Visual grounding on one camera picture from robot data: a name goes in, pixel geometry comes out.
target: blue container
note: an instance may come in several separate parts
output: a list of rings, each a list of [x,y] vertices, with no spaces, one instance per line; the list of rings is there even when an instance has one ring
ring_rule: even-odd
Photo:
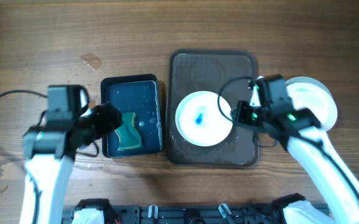
[[[159,88],[155,75],[105,78],[101,82],[101,102],[110,102],[122,113],[135,113],[135,128],[142,141],[138,148],[120,151],[119,137],[112,131],[102,138],[105,157],[150,154],[162,150]]]

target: sponge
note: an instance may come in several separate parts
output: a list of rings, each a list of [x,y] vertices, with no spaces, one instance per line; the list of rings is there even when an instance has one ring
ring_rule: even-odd
[[[135,128],[135,117],[135,113],[123,113],[123,125],[116,129],[116,133],[119,137],[119,151],[141,147],[142,140]]]

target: white plate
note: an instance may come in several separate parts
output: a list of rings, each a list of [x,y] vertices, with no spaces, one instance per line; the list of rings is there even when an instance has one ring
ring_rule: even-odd
[[[186,96],[175,113],[179,133],[196,146],[213,146],[230,133],[232,122],[218,109],[218,95],[210,91],[197,91]],[[221,109],[230,118],[230,106],[222,97]]]
[[[287,92],[295,109],[309,108],[326,131],[334,126],[338,116],[337,106],[325,90],[310,83],[292,83],[287,86]]]
[[[294,77],[294,78],[290,78],[289,80],[286,81],[286,85],[291,85],[294,83],[309,83],[309,84],[313,84],[317,87],[322,88],[324,91],[326,91],[331,98],[333,98],[333,96],[331,95],[329,89],[323,85],[323,83],[319,82],[318,80],[311,78],[311,77]]]

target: wood grain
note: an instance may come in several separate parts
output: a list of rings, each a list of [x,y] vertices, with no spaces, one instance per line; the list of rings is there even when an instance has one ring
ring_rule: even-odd
[[[179,48],[248,50],[261,75],[323,82],[338,106],[329,136],[359,179],[359,1],[0,0],[0,93],[81,84],[99,103],[106,77],[153,73],[167,83],[169,57]],[[88,53],[100,58],[99,69],[82,61]],[[45,108],[36,96],[0,100],[0,190],[10,185],[0,195],[0,223],[19,220],[21,136]],[[323,201],[279,147],[262,149],[250,170],[175,166],[163,154],[78,156],[65,204],[99,197],[115,205],[241,204],[295,192]]]

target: metal bracket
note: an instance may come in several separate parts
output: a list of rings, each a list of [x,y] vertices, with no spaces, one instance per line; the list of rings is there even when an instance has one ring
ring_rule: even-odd
[[[229,224],[235,224],[233,219],[231,218],[231,211],[227,204],[222,203],[218,206],[218,210],[221,213],[223,219],[225,219]]]

